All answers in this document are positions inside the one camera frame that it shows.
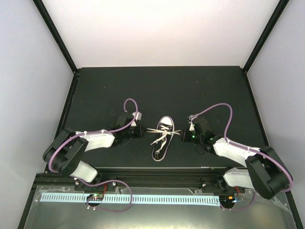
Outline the black white sneaker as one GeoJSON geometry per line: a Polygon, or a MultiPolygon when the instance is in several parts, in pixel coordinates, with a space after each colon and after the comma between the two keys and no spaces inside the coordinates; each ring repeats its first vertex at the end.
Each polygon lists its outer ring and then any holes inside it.
{"type": "Polygon", "coordinates": [[[155,129],[148,129],[149,133],[156,134],[156,139],[151,143],[153,145],[152,158],[156,162],[161,162],[167,153],[169,144],[175,131],[173,119],[169,116],[164,116],[160,119],[155,129]]]}

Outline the white shoelace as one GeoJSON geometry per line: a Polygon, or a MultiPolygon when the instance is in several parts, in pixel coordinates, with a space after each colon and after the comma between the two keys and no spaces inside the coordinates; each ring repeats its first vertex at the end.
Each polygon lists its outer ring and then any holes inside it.
{"type": "Polygon", "coordinates": [[[170,140],[174,135],[180,135],[180,130],[175,130],[173,125],[165,125],[161,124],[156,129],[148,128],[148,133],[159,134],[160,136],[155,139],[151,145],[153,144],[161,144],[161,148],[167,143],[167,137],[170,137],[170,140]]]}

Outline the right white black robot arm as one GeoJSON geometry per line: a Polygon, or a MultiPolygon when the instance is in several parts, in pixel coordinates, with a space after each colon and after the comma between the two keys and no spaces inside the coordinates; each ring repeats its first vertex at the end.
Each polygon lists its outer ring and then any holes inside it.
{"type": "Polygon", "coordinates": [[[261,197],[271,199],[290,187],[293,178],[273,148],[250,147],[226,139],[213,133],[203,117],[189,121],[189,125],[181,132],[182,141],[193,142],[206,153],[242,165],[242,168],[228,169],[217,179],[216,185],[221,192],[228,192],[237,186],[253,189],[261,197]]]}

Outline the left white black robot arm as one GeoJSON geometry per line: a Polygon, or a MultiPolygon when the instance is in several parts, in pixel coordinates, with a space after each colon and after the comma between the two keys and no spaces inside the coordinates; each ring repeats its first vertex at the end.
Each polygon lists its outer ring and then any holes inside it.
{"type": "Polygon", "coordinates": [[[42,158],[47,164],[51,163],[53,172],[79,178],[91,190],[98,190],[102,186],[102,178],[93,166],[81,160],[84,153],[99,148],[122,146],[132,138],[142,138],[144,128],[139,124],[141,118],[140,112],[124,112],[110,129],[102,129],[93,134],[65,128],[42,158]]]}

